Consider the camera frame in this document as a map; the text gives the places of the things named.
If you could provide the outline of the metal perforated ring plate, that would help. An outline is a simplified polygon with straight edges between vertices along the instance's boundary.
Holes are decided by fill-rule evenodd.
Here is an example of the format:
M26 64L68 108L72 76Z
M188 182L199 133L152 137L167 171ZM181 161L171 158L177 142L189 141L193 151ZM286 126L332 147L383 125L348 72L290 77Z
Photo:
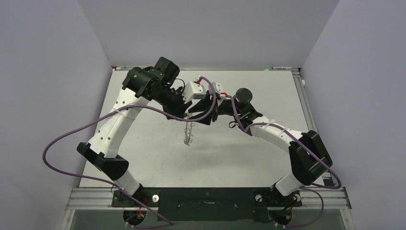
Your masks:
M194 122L186 122L185 129L184 129L184 144L186 146L190 146L193 141L193 134L192 134L192 128L194 127Z

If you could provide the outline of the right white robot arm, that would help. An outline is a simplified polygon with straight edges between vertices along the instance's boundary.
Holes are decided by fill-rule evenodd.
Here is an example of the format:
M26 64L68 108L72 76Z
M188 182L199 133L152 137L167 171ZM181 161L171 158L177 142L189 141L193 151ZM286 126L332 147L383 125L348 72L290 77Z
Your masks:
M201 123L209 125L219 115L238 117L235 123L243 132L287 152L291 172L279 179L270 193L273 203L283 205L291 193L305 185L312 185L324 174L332 166L332 159L316 131L296 131L269 120L255 110L252 98L252 92L247 88L238 89L234 96L218 93L213 111Z

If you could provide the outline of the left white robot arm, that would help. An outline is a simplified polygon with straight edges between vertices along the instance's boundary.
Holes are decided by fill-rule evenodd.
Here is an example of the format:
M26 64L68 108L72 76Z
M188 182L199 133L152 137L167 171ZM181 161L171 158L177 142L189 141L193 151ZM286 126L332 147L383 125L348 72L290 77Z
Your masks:
M142 108L128 106L139 104L143 107L154 100L162 105L165 113L184 118L190 103L183 100L182 87L172 88L179 73L180 68L165 57L160 57L153 67L129 70L112 108L115 114L87 143L82 142L77 147L81 155L125 191L124 200L131 206L142 202L142 185L132 176L129 162L119 156L118 150Z

